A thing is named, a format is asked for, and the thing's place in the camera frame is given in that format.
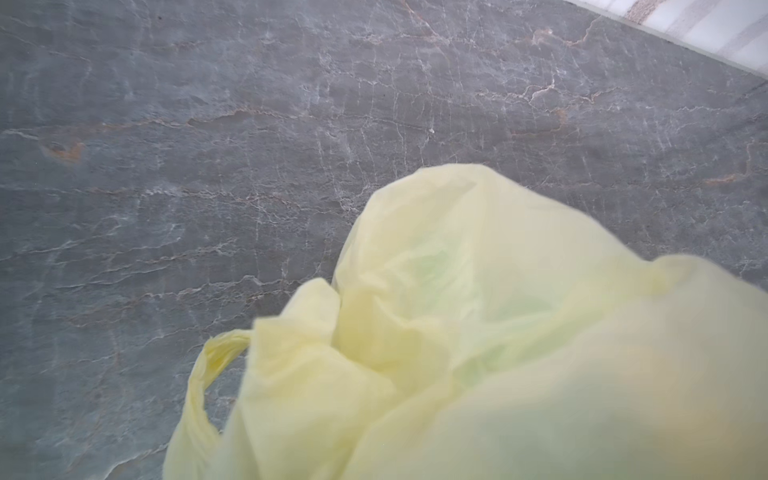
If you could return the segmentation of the pale yellow plastic bag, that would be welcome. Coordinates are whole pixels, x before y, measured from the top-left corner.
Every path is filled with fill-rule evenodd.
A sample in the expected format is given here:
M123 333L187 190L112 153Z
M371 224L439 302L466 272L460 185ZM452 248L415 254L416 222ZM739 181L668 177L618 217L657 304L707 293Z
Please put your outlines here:
M208 340L166 479L763 479L767 295L474 164L375 192L331 281Z

